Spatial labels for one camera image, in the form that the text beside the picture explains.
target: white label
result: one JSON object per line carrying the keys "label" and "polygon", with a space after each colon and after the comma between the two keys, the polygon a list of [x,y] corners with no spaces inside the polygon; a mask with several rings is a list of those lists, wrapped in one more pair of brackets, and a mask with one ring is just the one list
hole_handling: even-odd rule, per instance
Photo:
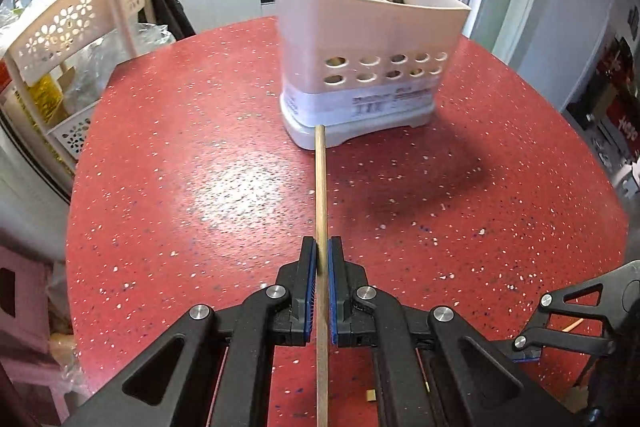
{"label": "white label", "polygon": [[285,83],[284,101],[306,127],[366,120],[430,105],[439,78],[416,78],[382,86],[343,89],[318,94]]}

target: round table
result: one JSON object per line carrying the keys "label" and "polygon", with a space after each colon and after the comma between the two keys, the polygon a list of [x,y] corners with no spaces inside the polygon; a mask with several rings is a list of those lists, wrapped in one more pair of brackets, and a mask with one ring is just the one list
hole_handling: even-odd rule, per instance
{"label": "round table", "polygon": [[[93,390],[190,306],[229,307],[273,282],[313,235],[314,155],[281,123],[277,41],[275,20],[258,19],[114,72],[66,250]],[[561,115],[477,44],[461,38],[436,102],[427,126],[327,151],[329,233],[403,304],[448,304],[489,340],[510,338],[543,291],[620,264],[626,216]],[[548,349],[526,366],[561,396],[584,360]],[[313,347],[276,349],[270,425],[315,423],[314,362]],[[331,425],[375,425],[368,350],[334,350],[337,365]]]}

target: black cloth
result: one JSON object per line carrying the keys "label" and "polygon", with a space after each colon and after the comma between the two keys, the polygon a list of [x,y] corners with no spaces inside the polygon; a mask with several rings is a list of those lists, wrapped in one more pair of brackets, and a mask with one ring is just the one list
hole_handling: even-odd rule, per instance
{"label": "black cloth", "polygon": [[[180,1],[151,0],[151,4],[156,14],[156,24],[166,24],[177,41],[193,37],[196,34]],[[140,10],[138,21],[146,22],[144,10]]]}

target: white base tray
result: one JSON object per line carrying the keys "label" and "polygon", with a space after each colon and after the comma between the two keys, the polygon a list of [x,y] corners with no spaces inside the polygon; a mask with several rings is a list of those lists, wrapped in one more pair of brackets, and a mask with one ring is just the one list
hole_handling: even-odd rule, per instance
{"label": "white base tray", "polygon": [[[370,132],[382,131],[384,129],[391,129],[393,127],[402,127],[406,125],[419,127],[421,125],[425,125],[431,120],[431,115],[435,108],[435,103],[431,102],[430,105],[426,105],[418,109],[368,118],[367,120],[329,125],[326,127],[326,146],[336,147],[347,140],[355,138],[356,136],[362,136],[364,134],[369,134]],[[284,127],[296,145],[309,151],[314,150],[316,148],[316,131],[313,127],[306,127],[302,125],[293,117],[289,112],[282,95],[280,95],[280,111],[282,113]]]}

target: speckled tabletop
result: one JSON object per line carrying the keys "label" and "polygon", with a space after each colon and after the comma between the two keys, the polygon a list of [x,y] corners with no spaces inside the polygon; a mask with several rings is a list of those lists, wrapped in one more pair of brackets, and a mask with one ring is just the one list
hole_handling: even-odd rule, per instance
{"label": "speckled tabletop", "polygon": [[[81,365],[98,389],[191,305],[240,303],[314,233],[314,158],[280,121],[275,23],[206,32],[121,65],[95,113],[66,249]],[[513,336],[544,290],[622,261],[626,217],[584,143],[462,38],[428,126],[331,149],[330,235],[404,304]],[[583,324],[576,332],[591,328]],[[278,348],[270,425],[315,423],[314,348]],[[556,396],[584,357],[527,371]],[[375,425],[367,349],[332,352],[332,426]]]}

